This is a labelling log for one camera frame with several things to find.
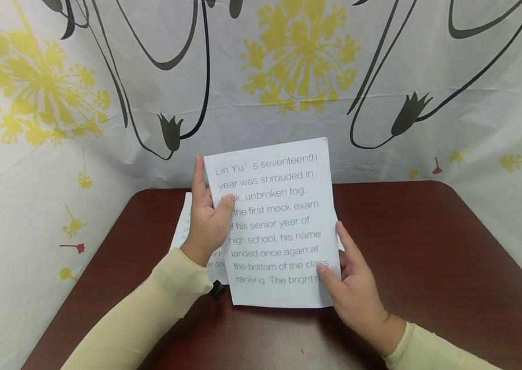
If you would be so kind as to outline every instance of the stack of paper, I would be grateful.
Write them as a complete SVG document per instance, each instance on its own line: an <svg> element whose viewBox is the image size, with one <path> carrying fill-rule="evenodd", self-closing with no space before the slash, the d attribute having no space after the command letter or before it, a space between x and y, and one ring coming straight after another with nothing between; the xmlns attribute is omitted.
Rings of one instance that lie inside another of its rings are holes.
<svg viewBox="0 0 522 370"><path fill-rule="evenodd" d="M332 305L316 273L316 266L324 264L340 276L327 139L204 161L214 205L229 193L237 199L229 237L208 264L210 280L230 284L236 305ZM171 248L187 237L190 209L187 193Z"/></svg>

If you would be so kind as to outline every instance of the beige sleeve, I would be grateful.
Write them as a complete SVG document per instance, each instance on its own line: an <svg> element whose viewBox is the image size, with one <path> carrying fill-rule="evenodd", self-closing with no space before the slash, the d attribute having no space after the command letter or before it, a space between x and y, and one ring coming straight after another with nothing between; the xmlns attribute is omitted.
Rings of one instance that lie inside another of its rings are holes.
<svg viewBox="0 0 522 370"><path fill-rule="evenodd" d="M207 270L172 249L152 274L90 330L62 370L135 370L198 297Z"/></svg>
<svg viewBox="0 0 522 370"><path fill-rule="evenodd" d="M390 370L499 370L413 323L384 361Z"/></svg>

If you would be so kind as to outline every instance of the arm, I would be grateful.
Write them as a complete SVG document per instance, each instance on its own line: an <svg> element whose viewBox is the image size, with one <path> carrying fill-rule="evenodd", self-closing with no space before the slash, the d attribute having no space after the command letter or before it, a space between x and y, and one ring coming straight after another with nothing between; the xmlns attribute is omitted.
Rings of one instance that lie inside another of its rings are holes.
<svg viewBox="0 0 522 370"><path fill-rule="evenodd" d="M212 207L197 156L191 186L191 228L180 249L171 250L151 275L90 330L62 370L135 370L148 352L212 284L205 268L228 235L234 195Z"/></svg>
<svg viewBox="0 0 522 370"><path fill-rule="evenodd" d="M179 249L90 330L62 370L134 370L198 297L210 291L208 273Z"/></svg>
<svg viewBox="0 0 522 370"><path fill-rule="evenodd" d="M317 271L343 322L384 358L390 370L498 370L383 307L374 276L341 222L337 233L345 248L340 255L342 281L327 266Z"/></svg>

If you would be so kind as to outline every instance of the fabric backdrop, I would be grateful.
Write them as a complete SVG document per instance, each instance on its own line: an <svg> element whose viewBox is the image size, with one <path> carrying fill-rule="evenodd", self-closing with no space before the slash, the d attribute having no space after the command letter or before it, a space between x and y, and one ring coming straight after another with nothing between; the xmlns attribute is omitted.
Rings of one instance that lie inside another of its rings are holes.
<svg viewBox="0 0 522 370"><path fill-rule="evenodd" d="M447 183L522 267L522 0L0 0L0 369L133 194L320 136L334 182Z"/></svg>

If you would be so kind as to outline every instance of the wooden table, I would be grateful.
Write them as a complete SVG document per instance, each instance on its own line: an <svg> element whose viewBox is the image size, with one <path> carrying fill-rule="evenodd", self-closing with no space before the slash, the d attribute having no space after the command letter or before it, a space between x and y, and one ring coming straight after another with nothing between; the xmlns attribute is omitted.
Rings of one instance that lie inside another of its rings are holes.
<svg viewBox="0 0 522 370"><path fill-rule="evenodd" d="M335 184L334 202L390 311L508 369L522 369L522 270L449 187ZM83 336L167 253L185 190L136 194L35 347L59 369ZM332 308L199 299L157 345L152 369L385 369Z"/></svg>

